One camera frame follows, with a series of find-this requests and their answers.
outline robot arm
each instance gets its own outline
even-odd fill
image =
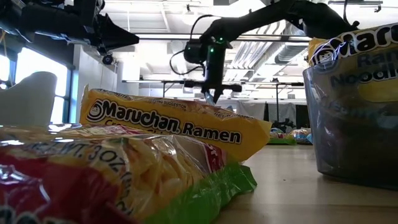
[[[103,0],[0,0],[0,29],[19,35],[28,42],[34,35],[47,35],[73,44],[88,44],[101,55],[109,50],[136,44],[139,38],[113,24]]]
[[[200,86],[206,99],[213,101],[209,103],[216,103],[225,89],[241,91],[239,85],[222,84],[225,50],[231,48],[229,42],[247,31],[283,19],[303,30],[307,36],[321,39],[331,39],[343,32],[357,30],[359,25],[357,21],[350,25],[326,4],[303,0],[280,0],[240,18],[215,20],[199,40],[188,41],[183,51],[185,60],[190,63],[203,66],[206,61],[206,66],[203,66],[205,81],[186,82],[185,86]],[[214,97],[211,97],[210,89],[215,89]]]
[[[321,39],[331,39],[343,32],[357,30],[359,25],[357,21],[350,25],[324,3],[281,0],[239,18],[215,20],[203,33],[201,40],[222,37],[231,42],[247,31],[284,19],[303,30],[308,37]]]

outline table surface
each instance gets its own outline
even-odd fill
[[[235,197],[217,224],[398,223],[398,192],[325,177],[312,146],[267,146],[244,164],[257,189]]]

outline clear plastic bin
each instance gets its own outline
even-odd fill
[[[377,54],[388,50],[397,51]],[[317,167],[349,182],[398,189],[398,55],[372,58],[304,71]]]

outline ramen noodle package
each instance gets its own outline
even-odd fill
[[[269,140],[271,123],[194,101],[129,96],[86,86],[81,124],[125,125],[212,144],[244,161]]]
[[[296,140],[297,144],[312,144],[307,136],[311,134],[310,128],[296,129],[290,132],[290,135]]]
[[[5,223],[209,223],[256,186],[249,168],[187,136],[125,126],[0,126]]]
[[[398,24],[314,39],[308,51],[318,170],[398,189]]]
[[[271,138],[268,144],[289,144],[289,145],[296,144],[296,140],[293,138],[291,134],[271,132],[270,136]]]

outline ceiling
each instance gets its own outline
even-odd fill
[[[190,33],[193,22],[202,14],[216,16],[242,16],[251,9],[255,11],[267,4],[266,0],[238,0],[229,6],[216,6],[222,0],[106,0],[105,8],[101,13],[109,14],[113,22],[135,34],[151,33]],[[374,12],[376,6],[348,6],[349,21],[361,22],[360,28],[379,26],[395,22],[398,16],[396,10],[398,1],[384,0],[382,10]],[[341,5],[331,6],[342,14]],[[215,18],[204,18],[195,27],[194,33],[201,34]],[[285,21],[280,21],[257,30],[250,34],[300,34]],[[302,82],[302,72],[306,68],[303,58],[306,55],[306,46],[278,42],[233,42],[233,49],[227,50],[225,62],[225,81],[254,81],[269,82],[278,78],[280,82]],[[144,79],[171,80],[181,78],[200,79],[202,71],[193,72],[184,77],[176,76],[169,67],[172,54],[182,50],[184,41],[178,40],[142,40],[134,46],[130,53],[119,54],[119,61],[129,63],[134,58],[140,66],[140,75]],[[289,53],[285,65],[276,65],[275,56]],[[182,55],[173,59],[173,66],[178,72],[186,72],[195,65],[186,63]]]

